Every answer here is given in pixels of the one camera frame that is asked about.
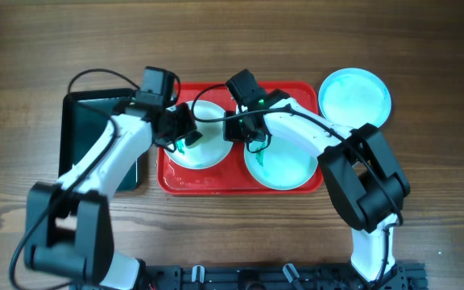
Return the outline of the green yellow sponge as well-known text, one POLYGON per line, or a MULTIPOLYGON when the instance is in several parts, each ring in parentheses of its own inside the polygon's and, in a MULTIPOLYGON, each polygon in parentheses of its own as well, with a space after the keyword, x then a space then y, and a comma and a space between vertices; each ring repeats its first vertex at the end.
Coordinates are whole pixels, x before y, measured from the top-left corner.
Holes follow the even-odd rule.
POLYGON ((193 144, 195 144, 199 139, 203 137, 203 134, 197 130, 191 132, 185 139, 184 139, 184 145, 186 147, 191 147, 193 144))

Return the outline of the white plate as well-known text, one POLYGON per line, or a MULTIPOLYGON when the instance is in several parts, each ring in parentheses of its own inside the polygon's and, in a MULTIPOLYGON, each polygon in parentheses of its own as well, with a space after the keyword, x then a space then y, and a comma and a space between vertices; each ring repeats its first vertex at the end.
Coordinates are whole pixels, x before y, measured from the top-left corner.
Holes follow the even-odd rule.
MULTIPOLYGON (((198 118, 222 118, 225 110, 211 101, 197 101, 194 113, 198 118)), ((183 168, 205 169, 220 163, 230 152, 233 143, 223 138, 223 122, 196 121, 197 132, 202 136, 186 145, 189 137, 176 142, 176 151, 164 150, 169 159, 183 168)))

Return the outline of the light blue plate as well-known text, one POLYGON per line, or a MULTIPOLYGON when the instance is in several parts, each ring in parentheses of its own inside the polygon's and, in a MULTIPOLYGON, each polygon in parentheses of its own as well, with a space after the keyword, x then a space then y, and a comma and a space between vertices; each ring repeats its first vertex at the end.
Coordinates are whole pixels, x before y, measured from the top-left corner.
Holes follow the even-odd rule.
POLYGON ((275 190, 296 189, 309 181, 318 168, 317 158, 286 139, 273 136, 271 143, 253 142, 244 149, 248 172, 261 185, 275 190))
POLYGON ((392 96, 386 84, 361 68, 332 72, 322 82, 317 100, 324 118, 353 128, 366 123, 381 127, 392 112, 392 96))

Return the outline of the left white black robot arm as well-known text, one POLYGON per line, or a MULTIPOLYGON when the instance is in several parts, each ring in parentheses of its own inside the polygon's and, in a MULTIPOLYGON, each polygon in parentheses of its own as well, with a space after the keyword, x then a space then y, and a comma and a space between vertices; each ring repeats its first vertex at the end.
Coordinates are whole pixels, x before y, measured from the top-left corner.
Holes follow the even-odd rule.
POLYGON ((105 130, 53 184, 27 194, 26 232, 15 250, 25 266, 103 288, 136 289, 144 263, 114 249, 109 203, 131 165, 152 145, 173 145, 196 130, 185 103, 174 109, 125 101, 105 130))

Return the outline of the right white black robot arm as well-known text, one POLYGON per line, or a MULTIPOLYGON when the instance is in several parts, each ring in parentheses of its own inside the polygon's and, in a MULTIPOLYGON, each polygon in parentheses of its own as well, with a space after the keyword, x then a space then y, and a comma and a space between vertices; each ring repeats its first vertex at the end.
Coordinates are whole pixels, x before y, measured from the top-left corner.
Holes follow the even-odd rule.
POLYGON ((290 97, 260 101, 243 112, 225 114, 225 138, 234 141, 286 139, 317 159, 333 207, 352 229, 350 263, 372 287, 389 278, 395 264, 393 230, 410 185, 381 130, 331 123, 290 97))

